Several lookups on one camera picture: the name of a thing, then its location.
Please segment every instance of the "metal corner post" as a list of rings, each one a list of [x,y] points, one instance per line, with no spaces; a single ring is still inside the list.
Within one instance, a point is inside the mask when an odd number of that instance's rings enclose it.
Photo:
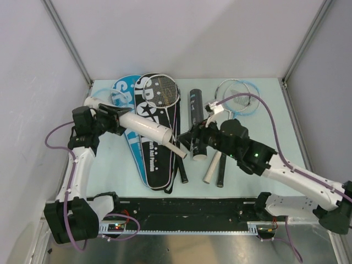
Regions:
[[[316,32],[318,31],[320,25],[322,24],[322,22],[326,18],[326,15],[330,11],[334,2],[335,2],[335,0],[324,0],[322,5],[320,6],[318,13],[315,15],[312,24],[310,25],[306,35],[303,38],[301,45],[299,46],[299,48],[298,48],[295,56],[293,57],[287,71],[285,72],[285,75],[283,77],[284,84],[287,83],[287,80],[292,75],[293,70],[298,65],[301,57],[303,56],[303,53],[306,51],[306,49],[308,48],[313,37],[316,35]]]
[[[63,42],[65,43],[69,53],[71,54],[71,56],[75,60],[84,79],[86,80],[88,85],[91,86],[93,82],[88,74],[88,71],[83,64],[83,61],[82,61],[81,57],[79,56],[77,49],[73,45],[73,42],[72,42],[65,26],[63,25],[61,18],[59,16],[59,14],[57,13],[53,3],[51,2],[51,0],[41,0],[41,2],[43,3],[45,10],[47,10],[50,18],[52,19],[55,27],[57,28],[59,34],[61,35],[61,38],[62,38]]]

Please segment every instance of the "metal floor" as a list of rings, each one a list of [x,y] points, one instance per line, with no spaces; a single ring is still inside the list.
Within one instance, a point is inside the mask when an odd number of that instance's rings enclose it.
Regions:
[[[304,264],[337,263],[329,235],[317,225],[291,225],[295,247]],[[287,239],[284,225],[276,237]],[[281,241],[260,242],[244,235],[138,235],[131,240],[89,240],[84,253],[59,247],[52,240],[45,264],[281,264],[298,263],[291,248]]]

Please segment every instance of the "racket shaft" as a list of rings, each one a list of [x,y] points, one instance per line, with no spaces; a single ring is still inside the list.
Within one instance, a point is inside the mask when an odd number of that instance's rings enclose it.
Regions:
[[[167,142],[166,144],[163,144],[165,147],[167,147],[169,150],[172,152],[175,152],[176,155],[180,156],[181,158],[185,158],[187,154],[180,150],[178,147],[172,145],[170,142]]]
[[[185,170],[185,166],[183,165],[183,161],[180,156],[176,155],[176,161],[178,163],[178,169],[180,171],[181,182],[188,183],[188,178]]]
[[[216,182],[216,186],[218,186],[219,188],[223,188],[224,187],[226,158],[227,158],[227,155],[222,153],[221,154],[221,158],[220,158],[220,162],[219,162],[218,180]]]
[[[215,171],[215,168],[216,168],[216,165],[218,164],[219,160],[220,160],[220,157],[221,157],[221,152],[220,151],[217,151],[214,155],[214,158],[213,160],[211,161],[210,163],[210,166],[208,168],[208,171],[207,171],[207,174],[205,174],[205,177],[203,178],[203,182],[209,184],[210,183],[210,180],[211,178],[213,177],[213,174],[214,174],[214,171]]]

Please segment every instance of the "purple cable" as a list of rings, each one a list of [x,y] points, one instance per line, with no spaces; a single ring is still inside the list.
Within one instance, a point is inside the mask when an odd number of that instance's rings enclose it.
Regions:
[[[48,139],[49,137],[58,129],[66,126],[66,125],[69,125],[69,124],[73,124],[73,121],[71,122],[68,122],[68,123],[65,123],[65,124],[62,124],[62,125],[59,125],[58,127],[54,128],[53,130],[51,130],[49,132],[49,134],[46,136],[45,138],[45,145],[49,148],[49,149],[52,149],[52,150],[66,150],[68,151],[71,156],[72,156],[72,159],[73,161],[75,161],[76,159],[76,155],[75,153],[70,150],[69,148],[67,147],[59,147],[59,146],[50,146],[48,144]],[[67,203],[68,203],[68,189],[70,189],[71,187],[71,183],[72,183],[72,180],[73,180],[73,175],[74,175],[74,172],[75,172],[75,168],[76,168],[76,163],[73,162],[72,163],[72,169],[71,169],[71,173],[70,173],[70,178],[68,180],[68,183],[67,183],[67,187],[66,187],[66,192],[65,192],[65,199],[64,199],[64,223],[65,223],[65,228],[66,228],[66,231],[67,231],[67,234],[68,234],[68,237],[72,243],[72,246],[79,252],[83,252],[85,249],[86,249],[86,246],[87,246],[87,240],[85,240],[84,242],[84,246],[82,249],[80,249],[75,241],[75,239],[73,238],[73,235],[72,235],[72,232],[71,232],[71,229],[70,229],[70,225],[69,225],[69,222],[68,222],[68,210],[67,210]]]
[[[131,219],[132,221],[134,221],[137,224],[137,231],[126,238],[111,238],[110,236],[107,236],[107,235],[104,235],[103,238],[108,237],[108,239],[111,239],[114,241],[125,241],[125,240],[131,239],[132,237],[136,236],[138,234],[138,232],[141,230],[141,225],[139,224],[138,220],[132,216],[126,216],[124,214],[119,214],[119,213],[109,213],[105,217],[109,217],[109,216],[119,216],[119,217]]]
[[[274,241],[274,240],[277,240],[277,241],[281,241],[285,244],[287,244],[288,246],[290,246],[293,250],[293,253],[295,254],[295,257],[296,259],[298,260],[299,263],[303,263],[303,258],[301,256],[301,254],[298,252],[298,250],[295,248],[295,246],[293,245],[293,242],[292,242],[292,238],[291,238],[291,232],[290,230],[288,229],[288,217],[286,216],[285,217],[285,228],[286,228],[286,233],[287,233],[287,237],[288,237],[288,241],[282,239],[282,238],[267,238],[267,239],[262,239],[260,237],[260,235],[258,234],[258,238],[262,241],[262,242],[266,242],[266,241]]]
[[[257,95],[254,95],[252,93],[238,93],[236,95],[231,95],[227,98],[225,98],[224,100],[221,100],[220,102],[218,102],[216,105],[222,105],[223,103],[225,103],[226,101],[228,100],[231,100],[235,97],[238,97],[238,96],[252,96],[256,99],[258,99],[262,104],[263,106],[265,107],[266,111],[268,112],[269,114],[269,117],[270,117],[270,120],[271,120],[271,124],[273,126],[273,131],[274,131],[274,137],[275,137],[275,142],[276,142],[276,147],[277,147],[277,150],[278,150],[278,153],[279,153],[279,157],[280,159],[282,160],[282,162],[293,172],[297,172],[298,174],[312,180],[313,182],[316,182],[316,183],[319,183],[321,185],[323,185],[325,188],[331,190],[332,192],[335,192],[337,193],[338,195],[340,195],[341,197],[345,198],[346,200],[348,200],[350,203],[352,203],[352,198],[348,197],[346,194],[344,194],[343,192],[339,191],[339,190],[336,190],[334,187],[330,186],[329,184],[323,182],[323,181],[320,181],[316,178],[314,178],[313,176],[299,170],[299,169],[294,169],[293,166],[288,163],[288,161],[285,159],[284,155],[283,155],[283,152],[281,150],[281,147],[280,147],[280,144],[279,144],[279,137],[278,137],[278,134],[277,134],[277,130],[276,130],[276,125],[275,125],[275,121],[274,121],[274,118],[273,118],[273,115],[269,109],[269,106],[266,104],[266,102],[264,102],[264,100],[262,98],[260,98],[259,96]]]

